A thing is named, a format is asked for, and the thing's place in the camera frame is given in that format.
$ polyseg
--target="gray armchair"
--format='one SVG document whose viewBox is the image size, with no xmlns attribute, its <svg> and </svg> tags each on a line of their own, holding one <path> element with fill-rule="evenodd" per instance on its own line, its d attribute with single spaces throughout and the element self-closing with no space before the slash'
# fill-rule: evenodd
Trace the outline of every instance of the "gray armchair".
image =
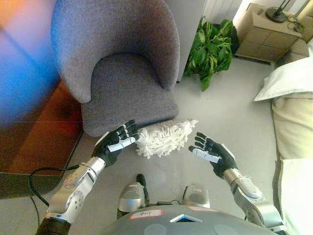
<svg viewBox="0 0 313 235">
<path fill-rule="evenodd" d="M 178 114 L 172 88 L 179 37 L 163 0 L 58 0 L 51 42 L 88 135 L 133 118 L 145 126 Z"/>
</svg>

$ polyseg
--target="power cord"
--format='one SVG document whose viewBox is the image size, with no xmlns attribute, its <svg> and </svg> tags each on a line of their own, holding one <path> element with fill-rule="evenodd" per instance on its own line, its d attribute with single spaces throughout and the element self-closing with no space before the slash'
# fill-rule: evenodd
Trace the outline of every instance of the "power cord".
<svg viewBox="0 0 313 235">
<path fill-rule="evenodd" d="M 293 15 L 293 14 L 288 15 L 287 21 L 289 22 L 289 24 L 287 25 L 288 29 L 294 30 L 298 33 L 303 33 L 304 26 L 299 23 L 299 21 L 295 15 Z"/>
<path fill-rule="evenodd" d="M 47 206 L 49 206 L 49 203 L 37 192 L 37 190 L 34 188 L 32 179 L 35 173 L 37 173 L 38 171 L 42 171 L 42 170 L 56 170 L 56 171 L 67 171 L 67 170 L 74 170 L 77 169 L 79 167 L 79 165 L 74 165 L 68 168 L 56 168 L 56 167 L 42 167 L 39 168 L 37 170 L 34 170 L 28 177 L 28 185 L 30 187 L 30 189 L 32 190 L 32 192 L 43 202 L 45 203 Z"/>
<path fill-rule="evenodd" d="M 175 200 L 172 200 L 171 203 L 172 203 L 172 202 L 177 202 L 178 204 L 181 205 L 181 203 L 179 202 L 179 200 L 176 200 L 176 199 L 175 199 Z"/>
<path fill-rule="evenodd" d="M 37 209 L 37 205 L 36 205 L 36 203 L 35 203 L 35 201 L 34 201 L 34 199 L 33 199 L 32 196 L 30 196 L 30 200 L 33 202 L 34 207 L 35 207 L 35 210 L 36 210 L 36 213 L 37 213 L 37 224 L 38 224 L 38 228 L 39 228 L 39 226 L 40 226 L 40 221 L 39 221 L 39 212 L 38 212 L 38 209 Z"/>
</svg>

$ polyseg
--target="robot's right hand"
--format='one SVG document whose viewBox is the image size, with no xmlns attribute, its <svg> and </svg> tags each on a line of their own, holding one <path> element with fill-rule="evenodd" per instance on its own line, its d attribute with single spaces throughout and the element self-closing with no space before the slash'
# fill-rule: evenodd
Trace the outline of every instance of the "robot's right hand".
<svg viewBox="0 0 313 235">
<path fill-rule="evenodd" d="M 224 144 L 217 143 L 200 132 L 197 132 L 195 140 L 197 147 L 189 146 L 189 151 L 210 161 L 218 177 L 223 178 L 224 171 L 228 169 L 238 169 L 234 155 Z"/>
<path fill-rule="evenodd" d="M 96 143 L 92 156 L 103 159 L 108 167 L 116 162 L 123 148 L 138 139 L 135 120 L 130 120 L 116 130 L 105 133 Z"/>
</svg>

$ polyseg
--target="white fluffy duster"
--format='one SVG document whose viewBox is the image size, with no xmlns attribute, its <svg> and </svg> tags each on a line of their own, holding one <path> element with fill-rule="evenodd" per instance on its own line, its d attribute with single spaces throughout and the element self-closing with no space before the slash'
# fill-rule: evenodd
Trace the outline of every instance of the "white fluffy duster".
<svg viewBox="0 0 313 235">
<path fill-rule="evenodd" d="M 153 154 L 161 157 L 179 150 L 184 147 L 197 122 L 189 118 L 173 119 L 139 129 L 140 138 L 136 141 L 138 155 L 149 159 Z"/>
</svg>

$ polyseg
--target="silver robotic forearm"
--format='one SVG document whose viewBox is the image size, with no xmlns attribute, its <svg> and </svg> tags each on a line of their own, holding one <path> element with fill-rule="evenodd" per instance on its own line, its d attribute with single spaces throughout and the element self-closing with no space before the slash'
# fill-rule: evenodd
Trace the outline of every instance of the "silver robotic forearm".
<svg viewBox="0 0 313 235">
<path fill-rule="evenodd" d="M 275 233 L 287 230 L 276 207 L 265 199 L 248 176 L 243 176 L 238 169 L 228 169 L 224 172 L 224 179 L 248 221 Z"/>
<path fill-rule="evenodd" d="M 93 157 L 67 176 L 61 189 L 52 197 L 45 218 L 61 219 L 72 224 L 105 166 L 104 160 Z"/>
</svg>

